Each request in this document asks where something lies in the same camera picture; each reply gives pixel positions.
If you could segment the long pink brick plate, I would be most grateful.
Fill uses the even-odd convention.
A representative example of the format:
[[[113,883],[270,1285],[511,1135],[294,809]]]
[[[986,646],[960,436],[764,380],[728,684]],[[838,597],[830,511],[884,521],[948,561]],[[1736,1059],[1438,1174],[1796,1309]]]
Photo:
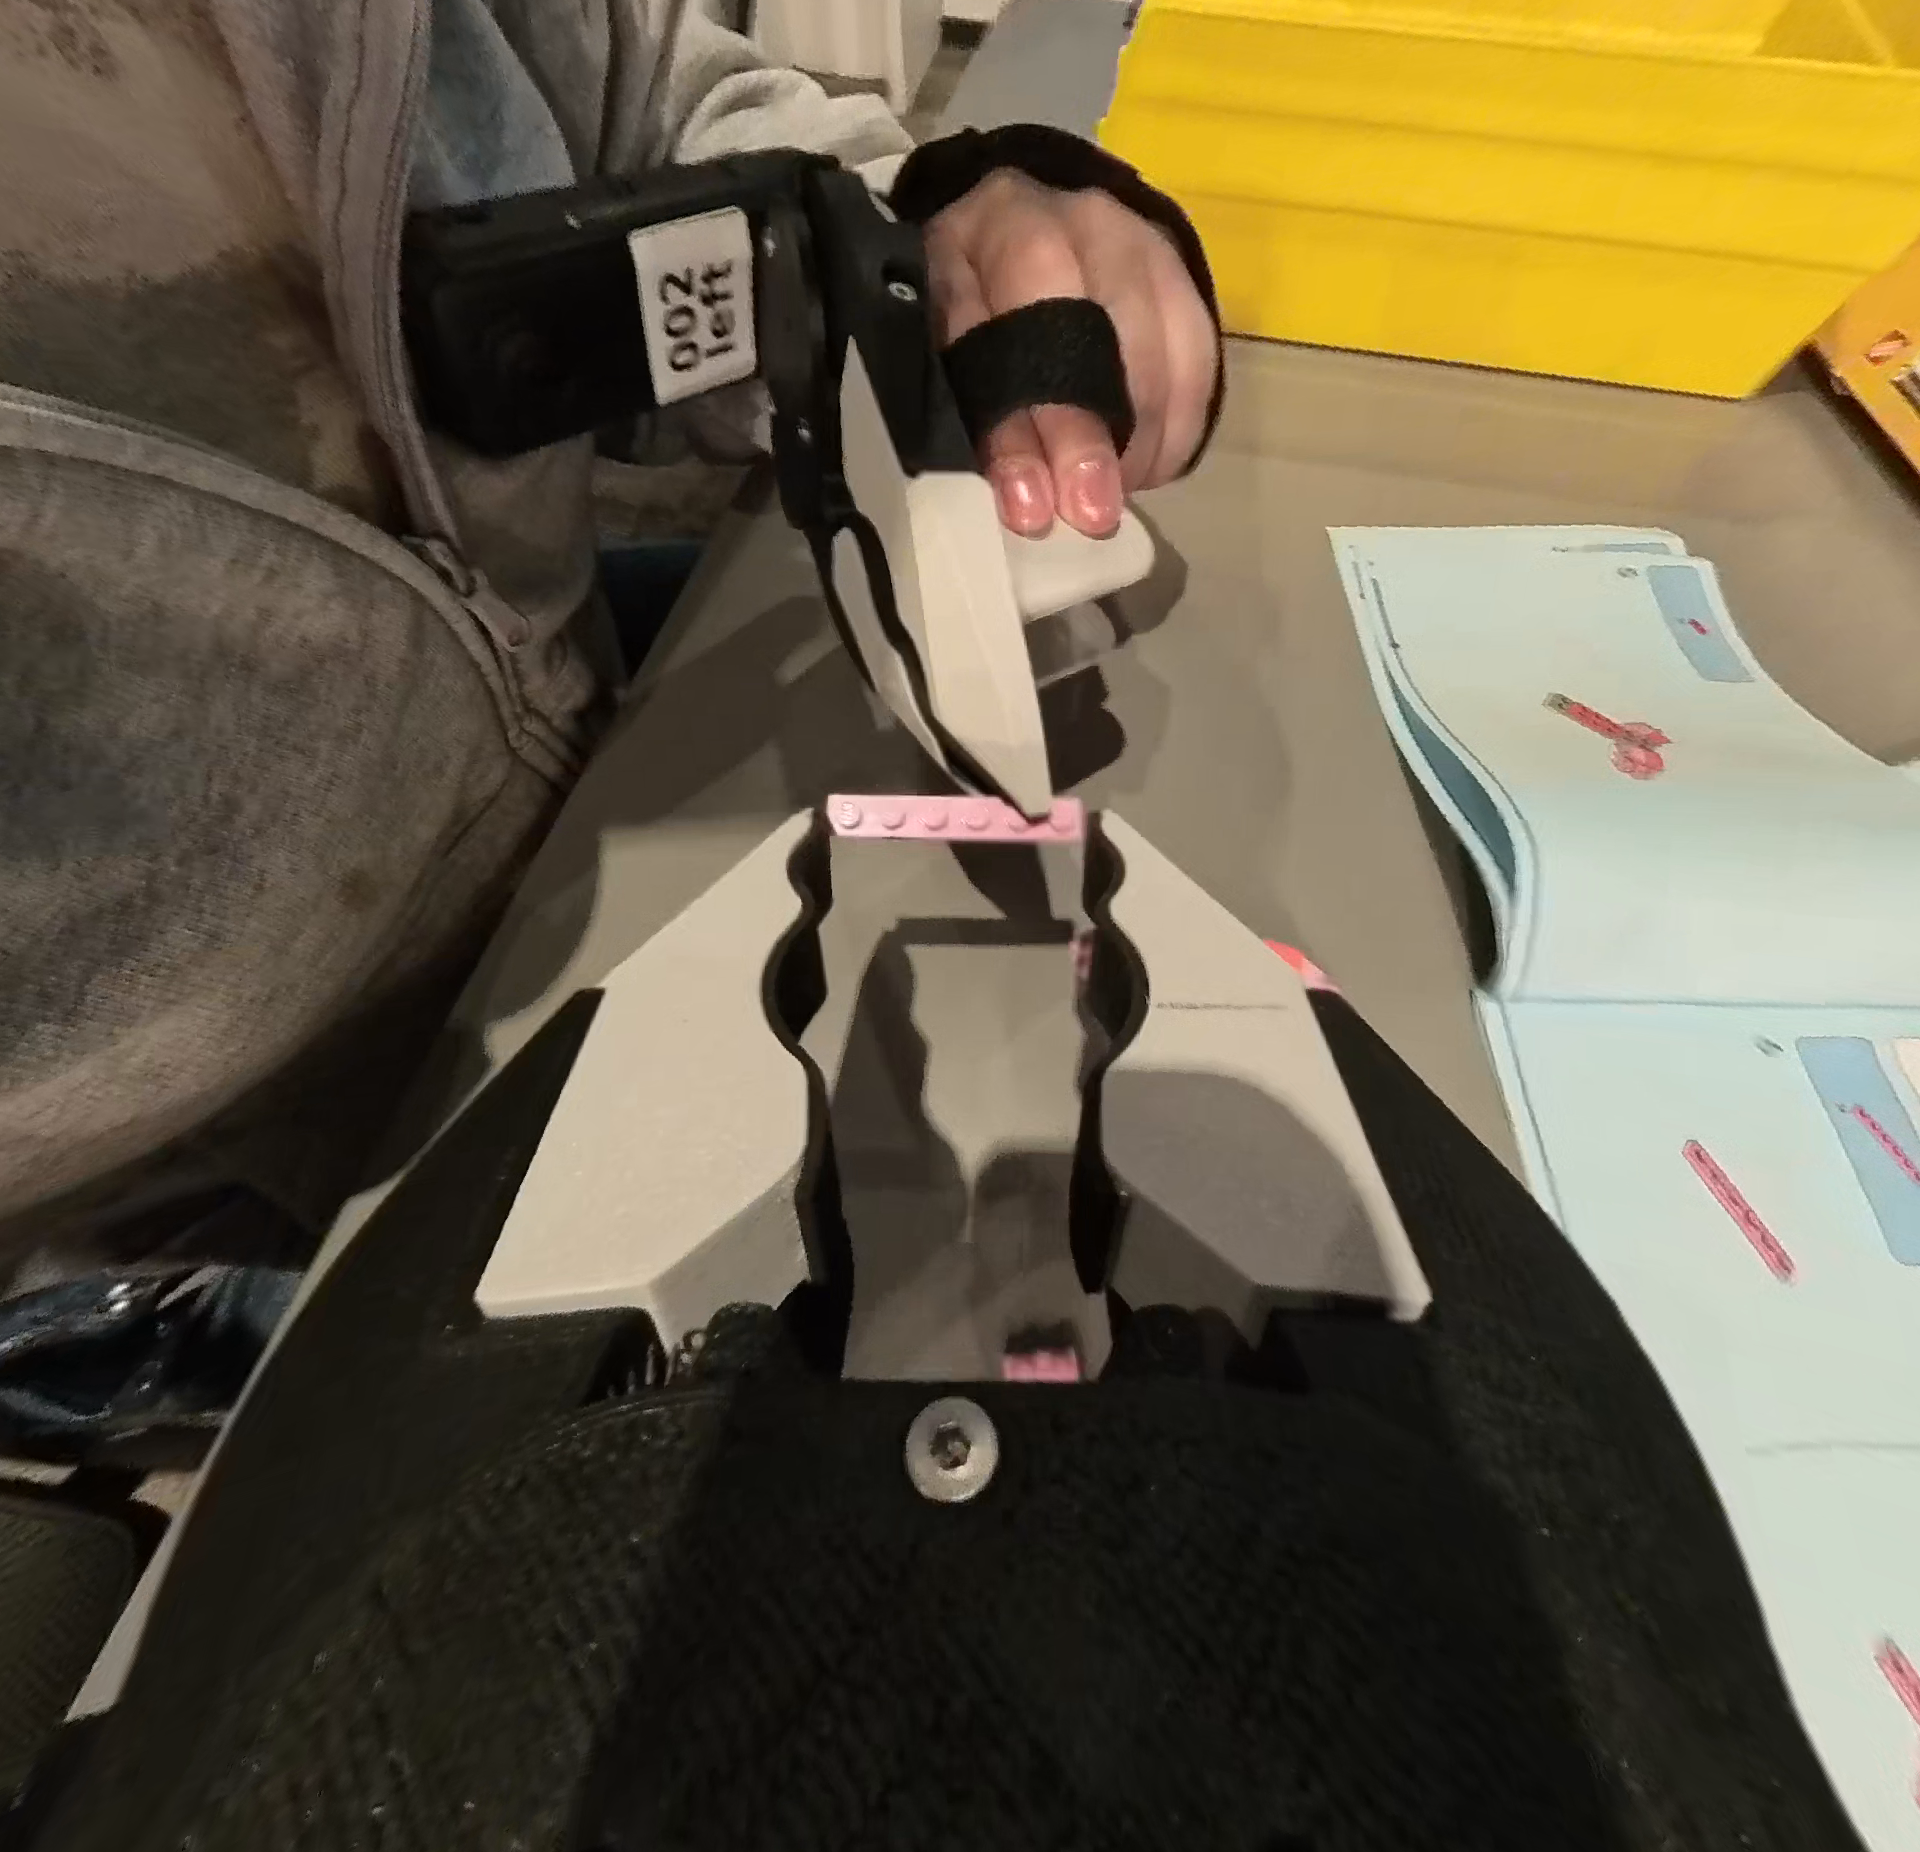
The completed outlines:
[[[974,794],[830,794],[825,815],[842,839],[899,845],[1076,846],[1088,829],[1085,806],[1071,798],[1030,815]]]

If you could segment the black mesh chair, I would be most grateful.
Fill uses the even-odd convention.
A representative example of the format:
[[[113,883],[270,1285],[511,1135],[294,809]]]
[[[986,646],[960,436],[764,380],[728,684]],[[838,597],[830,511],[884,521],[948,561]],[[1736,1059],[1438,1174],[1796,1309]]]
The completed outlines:
[[[130,1468],[4,1460],[7,1761],[31,1756],[60,1726],[156,1552],[167,1517],[141,1486]]]

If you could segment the person's grey clothing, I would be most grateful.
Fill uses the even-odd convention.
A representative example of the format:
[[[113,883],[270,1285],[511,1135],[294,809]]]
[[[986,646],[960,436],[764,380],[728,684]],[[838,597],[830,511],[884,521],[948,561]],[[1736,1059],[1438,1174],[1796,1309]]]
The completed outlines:
[[[430,0],[4,0],[4,1281],[356,1193],[614,685],[596,440],[432,430]]]

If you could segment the person's left forearm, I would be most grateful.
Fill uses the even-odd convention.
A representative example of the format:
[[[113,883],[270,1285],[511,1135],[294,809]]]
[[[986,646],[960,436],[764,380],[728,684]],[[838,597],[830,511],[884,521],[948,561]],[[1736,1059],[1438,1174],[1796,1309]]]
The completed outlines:
[[[771,64],[717,0],[430,0],[417,211],[783,147],[885,182],[911,144],[879,96]]]

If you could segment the yellow plastic bin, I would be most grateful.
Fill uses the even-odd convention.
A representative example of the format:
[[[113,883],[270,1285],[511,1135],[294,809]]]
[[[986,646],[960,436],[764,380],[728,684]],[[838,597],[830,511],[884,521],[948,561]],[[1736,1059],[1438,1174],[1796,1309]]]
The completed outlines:
[[[1915,242],[1917,0],[1140,0],[1097,136],[1230,333],[1746,398]]]

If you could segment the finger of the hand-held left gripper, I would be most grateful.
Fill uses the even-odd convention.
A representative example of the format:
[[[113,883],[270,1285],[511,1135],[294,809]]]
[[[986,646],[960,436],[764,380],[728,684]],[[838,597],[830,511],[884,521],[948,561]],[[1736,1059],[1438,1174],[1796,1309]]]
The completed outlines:
[[[995,791],[995,514],[982,488],[780,490],[877,704],[957,786]]]
[[[835,617],[877,700],[950,781],[1042,817],[1046,743],[997,501],[968,466],[905,467],[909,409],[846,343]]]

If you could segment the open light blue instruction booklet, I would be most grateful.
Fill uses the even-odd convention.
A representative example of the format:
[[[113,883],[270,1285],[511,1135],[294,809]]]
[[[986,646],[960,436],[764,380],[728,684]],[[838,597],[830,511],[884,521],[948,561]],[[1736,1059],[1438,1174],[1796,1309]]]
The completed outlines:
[[[1678,536],[1329,543],[1493,915],[1524,1178],[1686,1419],[1859,1837],[1915,1848],[1915,765],[1780,689]]]

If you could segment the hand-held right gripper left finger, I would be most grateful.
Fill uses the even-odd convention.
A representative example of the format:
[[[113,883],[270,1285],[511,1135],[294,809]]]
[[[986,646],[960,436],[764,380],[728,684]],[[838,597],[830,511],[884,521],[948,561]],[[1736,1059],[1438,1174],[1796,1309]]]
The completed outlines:
[[[829,820],[796,813],[602,976],[481,1312],[634,1312],[675,1349],[733,1304],[767,1307],[842,1374],[851,1237],[829,1085],[802,1045],[830,895]]]

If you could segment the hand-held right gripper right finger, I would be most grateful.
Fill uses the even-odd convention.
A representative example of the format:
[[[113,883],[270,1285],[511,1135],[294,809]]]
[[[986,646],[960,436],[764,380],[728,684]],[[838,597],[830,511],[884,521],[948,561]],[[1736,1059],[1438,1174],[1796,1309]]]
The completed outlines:
[[[1088,817],[1081,900],[1077,1288],[1245,1349],[1279,1318],[1417,1322],[1430,1285],[1305,975],[1118,813]]]

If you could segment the yellow toy box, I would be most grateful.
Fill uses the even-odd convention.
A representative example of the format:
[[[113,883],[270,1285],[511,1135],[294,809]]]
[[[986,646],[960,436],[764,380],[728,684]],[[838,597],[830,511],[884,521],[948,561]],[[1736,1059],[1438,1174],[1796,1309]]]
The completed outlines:
[[[1808,362],[1917,475],[1917,240],[1813,328]]]

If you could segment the person's left hand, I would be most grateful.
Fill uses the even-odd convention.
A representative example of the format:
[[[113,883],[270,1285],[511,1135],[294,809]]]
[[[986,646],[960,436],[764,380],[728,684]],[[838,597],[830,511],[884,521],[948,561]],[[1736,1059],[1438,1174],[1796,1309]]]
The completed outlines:
[[[1095,302],[1118,334],[1135,409],[1129,448],[1069,403],[1011,409],[977,440],[1008,531],[1042,538],[1064,523],[1106,538],[1130,495],[1187,471],[1222,380],[1222,337],[1161,227],[1110,193],[1056,191],[1004,169],[938,211],[923,242],[941,346],[1042,300]]]

